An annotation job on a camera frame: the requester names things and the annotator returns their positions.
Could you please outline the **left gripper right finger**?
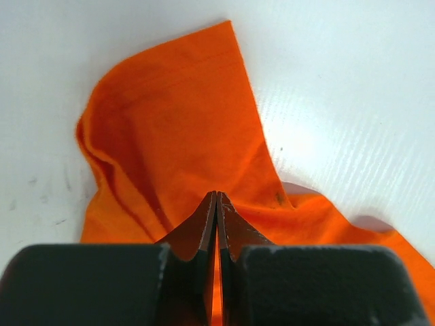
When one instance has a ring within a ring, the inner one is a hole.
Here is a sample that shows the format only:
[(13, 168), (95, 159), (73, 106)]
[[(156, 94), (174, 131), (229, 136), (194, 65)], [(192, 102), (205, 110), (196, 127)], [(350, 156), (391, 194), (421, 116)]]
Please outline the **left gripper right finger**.
[(219, 192), (225, 325), (429, 325), (399, 257), (373, 245), (279, 246)]

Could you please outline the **orange t shirt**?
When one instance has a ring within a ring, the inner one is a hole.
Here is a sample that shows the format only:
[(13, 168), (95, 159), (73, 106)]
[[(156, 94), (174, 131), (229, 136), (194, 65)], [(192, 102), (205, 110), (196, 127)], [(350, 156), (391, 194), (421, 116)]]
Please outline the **orange t shirt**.
[(76, 137), (97, 183), (83, 243), (156, 242), (221, 191), (277, 244), (392, 249), (434, 317), (434, 268), (400, 233), (356, 227), (325, 196), (284, 190), (230, 21), (117, 64), (92, 91)]

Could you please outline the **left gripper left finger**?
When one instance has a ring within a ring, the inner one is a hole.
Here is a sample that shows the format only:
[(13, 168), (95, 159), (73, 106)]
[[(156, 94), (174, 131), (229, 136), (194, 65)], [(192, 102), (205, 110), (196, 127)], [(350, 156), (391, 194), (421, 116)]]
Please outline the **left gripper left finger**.
[(1, 277), (2, 325), (210, 325), (217, 194), (156, 244), (35, 244)]

